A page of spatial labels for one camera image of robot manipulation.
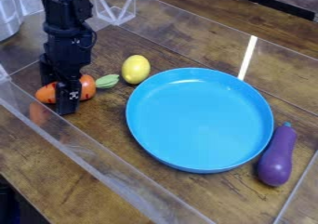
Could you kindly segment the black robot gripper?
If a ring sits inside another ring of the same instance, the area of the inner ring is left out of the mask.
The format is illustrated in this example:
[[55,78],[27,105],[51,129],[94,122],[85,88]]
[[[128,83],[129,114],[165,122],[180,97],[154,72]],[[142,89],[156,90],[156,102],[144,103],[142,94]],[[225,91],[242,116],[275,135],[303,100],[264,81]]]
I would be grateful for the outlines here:
[[45,26],[47,42],[41,56],[41,76],[43,85],[57,84],[57,112],[67,115],[78,111],[81,105],[81,69],[91,63],[91,51],[98,34],[87,23],[71,30],[55,30]]

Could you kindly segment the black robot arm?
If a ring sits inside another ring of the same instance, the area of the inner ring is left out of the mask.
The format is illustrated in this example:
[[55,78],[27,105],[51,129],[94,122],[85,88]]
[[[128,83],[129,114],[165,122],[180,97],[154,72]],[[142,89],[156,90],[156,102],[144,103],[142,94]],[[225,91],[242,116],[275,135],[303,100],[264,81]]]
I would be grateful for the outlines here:
[[93,17],[90,0],[42,0],[47,33],[41,56],[43,85],[57,82],[57,113],[75,113],[81,105],[81,68],[91,63],[98,34],[86,22]]

